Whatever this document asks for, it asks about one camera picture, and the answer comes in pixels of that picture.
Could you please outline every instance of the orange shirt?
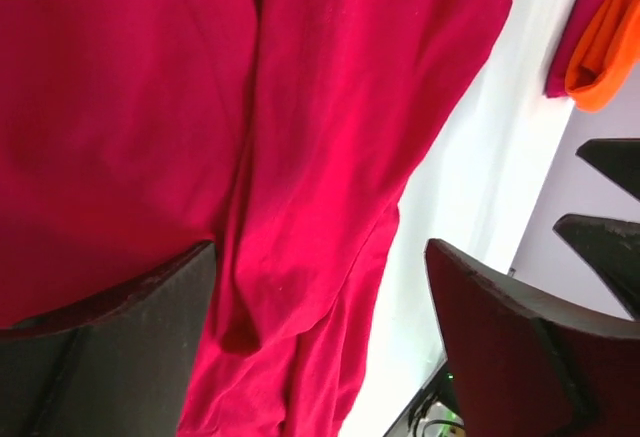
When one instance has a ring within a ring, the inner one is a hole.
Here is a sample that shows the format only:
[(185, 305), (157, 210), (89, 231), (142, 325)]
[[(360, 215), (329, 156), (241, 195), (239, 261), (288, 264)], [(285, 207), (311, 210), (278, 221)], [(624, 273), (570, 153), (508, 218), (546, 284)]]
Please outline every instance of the orange shirt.
[(602, 109), (640, 59), (640, 0), (605, 0), (569, 62), (565, 86), (577, 106)]

